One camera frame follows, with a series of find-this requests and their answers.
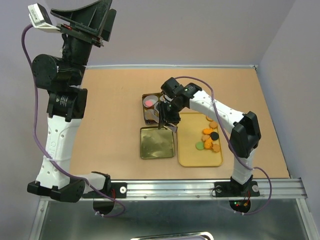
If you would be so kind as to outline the pink macaron cookie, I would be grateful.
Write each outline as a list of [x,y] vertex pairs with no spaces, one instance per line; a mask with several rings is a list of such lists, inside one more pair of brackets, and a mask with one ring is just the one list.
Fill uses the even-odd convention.
[[147,101],[145,102],[145,106],[146,106],[147,108],[150,108],[150,107],[152,107],[153,105],[154,105],[154,103],[153,103],[152,100],[147,100]]

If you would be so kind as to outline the square cookie tin box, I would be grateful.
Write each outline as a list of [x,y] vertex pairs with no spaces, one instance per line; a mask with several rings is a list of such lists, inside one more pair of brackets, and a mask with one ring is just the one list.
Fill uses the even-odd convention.
[[[150,107],[150,108],[146,108],[143,106],[143,99],[148,96],[148,95],[156,95],[158,97],[158,102],[153,106],[153,107]],[[143,112],[143,119],[144,119],[144,123],[147,125],[147,126],[151,126],[151,125],[156,125],[158,124],[158,121],[154,121],[154,120],[146,120],[145,117],[144,117],[144,113],[146,110],[149,110],[149,109],[152,109],[152,110],[155,110],[158,114],[159,114],[159,111],[158,111],[158,104],[160,102],[163,102],[164,101],[164,95],[162,92],[156,92],[156,93],[147,93],[147,94],[143,94],[142,97],[142,112]]]

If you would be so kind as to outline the metal serving tongs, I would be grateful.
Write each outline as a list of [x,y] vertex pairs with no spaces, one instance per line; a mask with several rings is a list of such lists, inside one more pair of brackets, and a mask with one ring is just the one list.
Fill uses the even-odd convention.
[[160,102],[156,109],[158,113],[154,115],[153,120],[158,124],[158,129],[166,128],[176,133],[177,125],[181,120],[179,112],[174,110],[170,103],[166,102]]

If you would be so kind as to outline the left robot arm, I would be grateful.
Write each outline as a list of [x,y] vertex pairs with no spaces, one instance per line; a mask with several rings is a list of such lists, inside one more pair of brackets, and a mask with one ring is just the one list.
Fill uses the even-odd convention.
[[69,172],[77,131],[85,115],[88,91],[81,88],[92,48],[110,39],[116,10],[111,1],[98,0],[72,9],[47,11],[35,3],[28,6],[31,25],[47,33],[61,34],[60,57],[39,54],[31,63],[36,89],[48,92],[47,140],[40,171],[27,185],[29,193],[75,203],[94,191],[111,193],[108,174],[93,171],[74,176]]

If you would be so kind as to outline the gold tin lid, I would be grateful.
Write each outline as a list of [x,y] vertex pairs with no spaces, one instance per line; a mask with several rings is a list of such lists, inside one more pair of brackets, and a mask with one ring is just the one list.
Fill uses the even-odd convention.
[[143,160],[175,156],[174,134],[166,128],[142,127],[139,142],[140,158]]

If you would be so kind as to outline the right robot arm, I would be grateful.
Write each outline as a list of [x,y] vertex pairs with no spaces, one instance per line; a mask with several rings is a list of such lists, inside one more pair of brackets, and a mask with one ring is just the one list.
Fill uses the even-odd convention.
[[161,86],[169,102],[160,103],[158,125],[176,126],[184,108],[204,114],[216,121],[227,140],[234,156],[233,172],[230,180],[215,183],[213,196],[216,198],[258,197],[258,183],[253,180],[253,158],[261,139],[257,115],[249,111],[243,113],[215,99],[200,86],[191,82],[186,86],[174,77]]

